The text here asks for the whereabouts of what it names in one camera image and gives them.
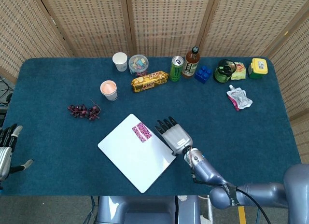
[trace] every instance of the white paper cup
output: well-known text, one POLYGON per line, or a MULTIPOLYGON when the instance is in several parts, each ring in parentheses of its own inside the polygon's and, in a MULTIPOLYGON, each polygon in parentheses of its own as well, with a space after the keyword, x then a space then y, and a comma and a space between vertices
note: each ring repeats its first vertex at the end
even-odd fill
POLYGON ((126 60, 127 55, 122 52, 115 53, 114 56, 112 56, 112 61, 120 72, 126 71, 126 60))
POLYGON ((109 101, 115 101, 117 99, 117 86, 113 81, 104 81, 100 86, 100 90, 109 101))

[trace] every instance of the grape bunch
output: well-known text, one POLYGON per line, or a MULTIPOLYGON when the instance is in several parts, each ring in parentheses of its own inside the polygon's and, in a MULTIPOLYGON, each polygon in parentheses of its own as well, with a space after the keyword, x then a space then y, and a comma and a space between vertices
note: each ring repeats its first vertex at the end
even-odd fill
POLYGON ((92 103, 94 106, 92 108, 87 109, 85 105, 70 105, 68 106, 68 110, 70 111, 71 115, 73 115, 75 118, 87 118, 88 120, 95 120, 99 119, 100 117, 98 114, 101 112, 100 106, 95 104, 93 101, 92 103))

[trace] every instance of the blue table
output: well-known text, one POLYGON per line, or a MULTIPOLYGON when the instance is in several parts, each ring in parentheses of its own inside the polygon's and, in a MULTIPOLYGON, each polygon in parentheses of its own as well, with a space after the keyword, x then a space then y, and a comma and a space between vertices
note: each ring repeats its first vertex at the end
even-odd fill
MULTIPOLYGON (((228 57, 248 67, 251 57, 228 57)), ((203 57, 199 66, 216 68, 219 57, 203 57)), ((169 72, 170 57, 150 57, 149 72, 169 72)), ((134 93, 126 72, 111 58, 34 58, 20 71, 4 127, 23 125, 12 164, 33 165, 2 184, 7 195, 141 195, 97 144, 130 113, 154 133, 157 119, 173 116, 213 166, 230 182, 282 182, 285 170, 300 162, 273 64, 262 79, 205 84, 185 79, 134 93), (99 86, 117 83, 118 100, 108 101, 99 86), (235 111, 226 96, 229 84, 246 90, 250 108, 235 111), (70 104, 102 108, 100 120, 76 119, 70 104)), ((206 194, 194 184, 181 156, 144 195, 206 194)))

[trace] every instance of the robotic arm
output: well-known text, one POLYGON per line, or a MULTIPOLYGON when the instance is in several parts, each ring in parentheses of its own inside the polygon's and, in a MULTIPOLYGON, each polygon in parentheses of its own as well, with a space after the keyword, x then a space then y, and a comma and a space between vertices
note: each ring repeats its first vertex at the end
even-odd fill
POLYGON ((15 150, 17 138, 22 129, 23 126, 13 124, 4 130, 0 130, 0 183, 3 182, 9 174, 29 168, 33 162, 33 160, 30 159, 23 165, 16 167, 11 166, 11 159, 15 150))
MULTIPOLYGON (((286 208, 289 209, 289 224, 309 224, 309 165, 289 168, 284 175, 284 185, 270 182, 247 183, 236 187, 225 180, 197 148, 192 148, 191 137, 172 117, 163 121, 158 120, 160 127, 155 126, 156 130, 167 142, 173 155, 183 155, 195 183, 215 187, 210 192, 210 199, 216 208, 235 205, 286 208)), ((264 211, 261 211, 270 223, 264 211)))

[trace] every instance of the brown bottle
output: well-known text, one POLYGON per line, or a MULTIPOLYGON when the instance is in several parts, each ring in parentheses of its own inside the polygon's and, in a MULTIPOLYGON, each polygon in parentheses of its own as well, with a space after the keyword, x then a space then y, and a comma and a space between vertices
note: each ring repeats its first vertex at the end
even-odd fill
POLYGON ((185 62, 182 72, 184 78, 191 78, 194 75, 195 70, 197 69, 199 59, 200 56, 198 54, 198 47, 195 46, 185 56, 185 62))

